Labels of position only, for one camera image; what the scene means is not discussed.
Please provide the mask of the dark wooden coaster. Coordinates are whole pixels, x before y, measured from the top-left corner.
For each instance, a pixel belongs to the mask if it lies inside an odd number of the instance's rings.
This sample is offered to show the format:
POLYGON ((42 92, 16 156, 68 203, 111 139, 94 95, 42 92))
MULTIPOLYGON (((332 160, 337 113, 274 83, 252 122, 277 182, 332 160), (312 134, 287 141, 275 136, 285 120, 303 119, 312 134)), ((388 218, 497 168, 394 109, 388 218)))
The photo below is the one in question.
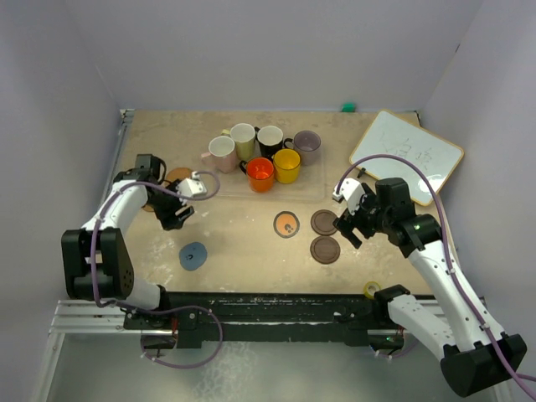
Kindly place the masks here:
POLYGON ((334 238, 320 235, 311 242, 310 253, 315 261, 329 265, 339 258, 340 245, 334 238))
POLYGON ((330 236, 337 232, 334 221, 337 215, 327 209, 319 209, 311 217, 311 227, 318 235, 330 236))

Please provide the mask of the blue smiley coaster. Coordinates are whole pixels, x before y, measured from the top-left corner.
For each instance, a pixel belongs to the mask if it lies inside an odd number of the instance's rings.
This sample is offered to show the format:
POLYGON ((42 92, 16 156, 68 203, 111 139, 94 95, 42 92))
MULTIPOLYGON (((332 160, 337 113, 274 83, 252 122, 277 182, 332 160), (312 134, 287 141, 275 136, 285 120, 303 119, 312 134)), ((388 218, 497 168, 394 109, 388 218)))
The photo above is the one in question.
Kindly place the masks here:
POLYGON ((205 263, 208 258, 208 252, 202 243, 193 242, 185 245, 178 252, 178 258, 184 270, 195 271, 205 263))

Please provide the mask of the orange black rimmed coaster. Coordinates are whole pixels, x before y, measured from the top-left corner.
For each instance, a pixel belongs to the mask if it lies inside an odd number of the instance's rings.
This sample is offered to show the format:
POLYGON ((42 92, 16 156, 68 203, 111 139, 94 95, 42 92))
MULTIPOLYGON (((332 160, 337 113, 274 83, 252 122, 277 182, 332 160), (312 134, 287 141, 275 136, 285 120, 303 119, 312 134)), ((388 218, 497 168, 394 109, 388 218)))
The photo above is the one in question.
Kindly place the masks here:
POLYGON ((283 239, 290 239, 300 229, 300 221, 291 211, 281 211, 273 221, 273 229, 283 239))

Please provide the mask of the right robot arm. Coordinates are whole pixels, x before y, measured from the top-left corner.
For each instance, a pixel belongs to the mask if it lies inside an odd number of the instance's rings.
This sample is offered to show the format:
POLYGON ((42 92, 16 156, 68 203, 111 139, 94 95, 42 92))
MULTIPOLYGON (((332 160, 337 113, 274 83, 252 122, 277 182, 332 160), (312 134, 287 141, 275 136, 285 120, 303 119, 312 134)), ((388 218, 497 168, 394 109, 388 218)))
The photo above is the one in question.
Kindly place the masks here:
POLYGON ((425 279, 445 316, 438 318, 397 285, 375 293, 374 321, 409 330, 437 358, 446 382, 461 397, 511 379, 527 352, 526 343, 519 335, 506 334, 488 312, 437 220, 416 213, 405 180, 382 179, 370 188, 346 178, 332 196, 347 205, 333 222, 340 234, 355 248, 363 239, 386 235, 425 279))

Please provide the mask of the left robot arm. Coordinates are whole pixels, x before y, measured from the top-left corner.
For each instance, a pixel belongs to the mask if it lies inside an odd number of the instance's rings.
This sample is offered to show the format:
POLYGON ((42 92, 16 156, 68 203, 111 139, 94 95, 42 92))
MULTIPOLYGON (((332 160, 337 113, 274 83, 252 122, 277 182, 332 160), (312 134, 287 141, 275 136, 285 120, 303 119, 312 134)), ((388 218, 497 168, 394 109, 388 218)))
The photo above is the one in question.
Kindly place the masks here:
POLYGON ((80 229, 61 237, 67 294, 93 301, 143 310, 154 328, 166 327, 172 308, 164 301, 162 286, 135 277, 124 234, 138 211, 149 206, 165 230, 181 229, 194 209, 158 188, 164 181, 165 162, 152 154, 137 155, 135 166, 116 175, 112 190, 94 217, 80 229))

